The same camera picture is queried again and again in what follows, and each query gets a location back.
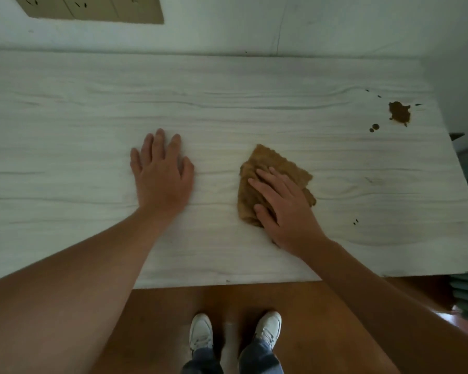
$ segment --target shoe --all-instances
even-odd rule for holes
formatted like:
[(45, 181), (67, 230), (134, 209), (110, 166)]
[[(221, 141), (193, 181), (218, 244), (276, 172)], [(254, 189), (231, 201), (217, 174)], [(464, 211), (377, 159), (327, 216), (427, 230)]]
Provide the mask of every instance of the shoe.
[(191, 322), (189, 347), (192, 353), (200, 348), (213, 348), (212, 322), (206, 314), (197, 314)]
[(278, 312), (267, 312), (258, 321), (255, 330), (255, 338), (265, 341), (270, 350), (274, 349), (275, 342), (281, 333), (282, 318)]

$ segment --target white table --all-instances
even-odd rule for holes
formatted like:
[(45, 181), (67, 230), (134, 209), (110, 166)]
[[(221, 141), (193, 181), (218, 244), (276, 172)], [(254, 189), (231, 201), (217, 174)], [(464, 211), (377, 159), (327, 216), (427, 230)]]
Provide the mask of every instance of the white table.
[(314, 175), (324, 231), (376, 273), (468, 271), (468, 187), (417, 61), (0, 52), (0, 276), (132, 213), (130, 148), (158, 127), (196, 187), (136, 287), (317, 279), (237, 218), (257, 143)]

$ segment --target jeans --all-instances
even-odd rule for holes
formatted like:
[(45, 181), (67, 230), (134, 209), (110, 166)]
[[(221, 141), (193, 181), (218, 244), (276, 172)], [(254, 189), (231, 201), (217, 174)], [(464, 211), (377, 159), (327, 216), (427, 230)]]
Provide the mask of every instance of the jeans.
[[(195, 350), (193, 359), (182, 368), (181, 374), (223, 374), (213, 349)], [(254, 339), (239, 357), (239, 374), (283, 374), (281, 364), (268, 344)]]

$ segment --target white wall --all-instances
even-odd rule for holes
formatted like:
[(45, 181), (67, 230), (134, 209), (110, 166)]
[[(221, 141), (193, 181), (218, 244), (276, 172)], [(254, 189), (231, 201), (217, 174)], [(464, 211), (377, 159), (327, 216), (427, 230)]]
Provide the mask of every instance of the white wall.
[(449, 129), (468, 134), (468, 0), (161, 3), (162, 26), (32, 19), (0, 0), (0, 48), (423, 58)]

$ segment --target shoelace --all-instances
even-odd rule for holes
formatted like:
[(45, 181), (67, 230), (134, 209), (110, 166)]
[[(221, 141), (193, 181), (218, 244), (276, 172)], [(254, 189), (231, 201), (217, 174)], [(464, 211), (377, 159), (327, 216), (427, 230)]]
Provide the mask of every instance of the shoelace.
[(211, 343), (212, 339), (210, 338), (210, 336), (201, 336), (200, 338), (196, 339), (196, 341), (194, 341), (193, 343), (193, 346), (194, 346), (194, 349), (193, 350), (196, 350), (196, 349), (199, 349), (199, 348), (205, 348), (207, 347), (210, 343)]
[(274, 335), (270, 333), (270, 331), (267, 328), (264, 328), (262, 330), (262, 333), (260, 333), (260, 336), (270, 345), (270, 348), (272, 349), (274, 346)]

